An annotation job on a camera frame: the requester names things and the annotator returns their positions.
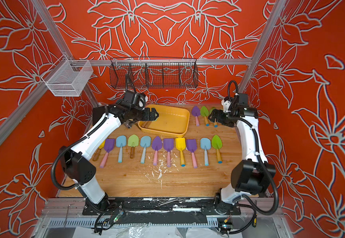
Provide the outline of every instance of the wood surface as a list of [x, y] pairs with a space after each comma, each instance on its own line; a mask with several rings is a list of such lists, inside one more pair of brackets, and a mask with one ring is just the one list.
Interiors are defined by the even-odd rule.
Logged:
[[[191, 112], [192, 106], [180, 106]], [[153, 165], [154, 150], [146, 149], [146, 161], [140, 163], [143, 147], [137, 146], [135, 158], [130, 159], [128, 146], [123, 147], [123, 162], [118, 163], [119, 148], [115, 147], [108, 156], [104, 168], [99, 165], [105, 155], [102, 149], [98, 161], [91, 161], [97, 168], [96, 178], [101, 188], [109, 197], [213, 197], [219, 188], [226, 187], [230, 183], [232, 169], [241, 161], [242, 147], [234, 128], [219, 125], [205, 126], [204, 118], [199, 117], [200, 126], [195, 125], [195, 117], [190, 115], [189, 128], [186, 139], [196, 139], [198, 149], [195, 151], [198, 168], [192, 166], [191, 153], [184, 150], [186, 166], [180, 166], [179, 150], [174, 148], [171, 153], [171, 167], [166, 166], [167, 152], [161, 149], [158, 154], [158, 165]], [[137, 126], [131, 129], [121, 125], [109, 138], [117, 138], [125, 135], [127, 138], [136, 134], [141, 140], [142, 136], [151, 136], [151, 141], [156, 134], [145, 133]], [[204, 166], [204, 150], [200, 148], [200, 139], [207, 137], [210, 140], [217, 134], [223, 147], [220, 149], [223, 163], [218, 164], [216, 150], [212, 147], [208, 150], [209, 166]], [[64, 185], [73, 184], [67, 178]], [[81, 197], [76, 189], [61, 191], [59, 197]]]

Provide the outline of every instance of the toy shovel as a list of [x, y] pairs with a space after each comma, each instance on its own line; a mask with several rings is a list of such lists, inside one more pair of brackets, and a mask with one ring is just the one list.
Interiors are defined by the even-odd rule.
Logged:
[[137, 135], [131, 135], [127, 140], [127, 146], [131, 146], [130, 158], [134, 159], [134, 149], [139, 145], [139, 138]]
[[106, 139], [105, 145], [103, 146], [103, 149], [106, 150], [105, 155], [103, 156], [103, 160], [101, 161], [100, 168], [103, 168], [105, 166], [106, 160], [108, 159], [109, 152], [113, 150], [114, 148], [114, 139]]
[[183, 150], [186, 148], [186, 139], [185, 138], [175, 138], [175, 146], [180, 151], [180, 165], [182, 167], [186, 166], [184, 161]]
[[209, 116], [209, 111], [205, 106], [200, 108], [200, 115], [202, 115], [204, 117], [204, 121], [206, 123], [206, 126], [209, 126], [208, 119], [207, 119], [207, 117]]
[[196, 126], [199, 126], [199, 119], [198, 119], [198, 117], [200, 116], [200, 109], [198, 108], [198, 106], [194, 106], [192, 108], [191, 114], [195, 117]]
[[223, 147], [223, 143], [220, 140], [218, 135], [214, 135], [211, 141], [212, 147], [216, 149], [216, 155], [218, 157], [218, 163], [221, 164], [223, 161], [221, 160], [220, 149]]
[[200, 148], [204, 150], [204, 165], [208, 166], [208, 154], [207, 150], [211, 149], [211, 141], [208, 138], [200, 139]]
[[141, 164], [145, 163], [145, 157], [146, 157], [146, 148], [151, 145], [151, 137], [150, 136], [143, 136], [141, 138], [140, 145], [144, 148], [142, 152], [142, 157], [141, 157]]
[[198, 148], [196, 145], [196, 139], [188, 139], [186, 141], [186, 146], [187, 146], [187, 150], [191, 152], [192, 164], [194, 168], [196, 169], [198, 167], [198, 164], [196, 163], [195, 154], [194, 154], [195, 150]]
[[116, 146], [119, 147], [118, 162], [122, 163], [122, 147], [126, 146], [126, 136], [118, 136], [116, 139]]
[[[209, 114], [208, 115], [211, 115], [212, 111], [216, 109], [216, 107], [212, 107], [211, 110], [209, 110]], [[216, 122], [216, 120], [214, 121], [214, 127], [218, 127], [218, 123]]]
[[101, 149], [104, 147], [105, 145], [105, 141], [103, 141], [101, 143], [101, 145], [99, 145], [99, 148], [96, 150], [94, 156], [93, 156], [93, 159], [92, 161], [97, 161], [99, 159], [99, 156], [100, 156], [100, 153], [101, 153]]
[[167, 151], [167, 167], [171, 167], [170, 151], [174, 148], [174, 138], [163, 139], [163, 148]]
[[151, 147], [153, 148], [153, 150], [155, 150], [153, 165], [156, 165], [158, 163], [158, 150], [162, 149], [162, 140], [159, 136], [156, 136], [154, 138]]

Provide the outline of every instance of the pink handle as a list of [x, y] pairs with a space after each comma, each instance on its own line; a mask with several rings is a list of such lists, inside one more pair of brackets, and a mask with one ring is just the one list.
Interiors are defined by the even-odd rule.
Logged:
[[100, 168], [103, 168], [105, 166], [106, 159], [108, 159], [108, 155], [109, 153], [106, 152], [105, 155], [103, 156], [103, 160], [101, 161]]
[[156, 150], [155, 152], [154, 152], [154, 165], [156, 165], [156, 163], [158, 162], [158, 150]]
[[167, 167], [171, 167], [170, 151], [167, 151]]
[[191, 155], [192, 155], [192, 164], [194, 165], [194, 168], [196, 169], [198, 167], [198, 164], [196, 163], [194, 152], [192, 152]]
[[195, 116], [196, 126], [199, 126], [199, 119]]

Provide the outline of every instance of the light blue handle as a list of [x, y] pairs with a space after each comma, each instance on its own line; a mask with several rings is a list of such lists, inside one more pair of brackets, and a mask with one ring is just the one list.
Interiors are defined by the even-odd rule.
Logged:
[[208, 154], [207, 154], [207, 150], [204, 150], [204, 165], [208, 166]]
[[122, 146], [120, 147], [120, 152], [118, 153], [118, 162], [122, 163]]
[[142, 151], [141, 164], [145, 163], [145, 157], [146, 157], [146, 146], [144, 147], [144, 150]]

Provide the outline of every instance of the red floral wallpaper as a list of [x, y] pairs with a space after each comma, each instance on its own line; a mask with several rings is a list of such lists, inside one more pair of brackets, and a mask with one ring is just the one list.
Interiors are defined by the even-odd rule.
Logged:
[[[169, 56], [250, 58], [273, 8], [273, 0], [45, 0], [75, 59]], [[246, 65], [199, 67], [196, 89], [143, 89], [156, 103], [219, 103], [230, 80]], [[109, 70], [96, 67], [89, 81], [99, 102], [122, 90], [110, 87]]]
[[[30, 1], [0, 1], [0, 125], [60, 56]], [[0, 237], [31, 235], [46, 199], [56, 195], [51, 163], [62, 145], [82, 136], [91, 111], [84, 93], [48, 91], [0, 146]]]
[[289, 0], [246, 92], [295, 237], [345, 237], [345, 1]]
[[[30, 237], [57, 192], [51, 164], [62, 145], [82, 136], [91, 112], [85, 94], [64, 98], [47, 91], [0, 146], [0, 237]], [[62, 182], [61, 167], [57, 175]]]
[[29, 0], [0, 1], [0, 125], [60, 56]]

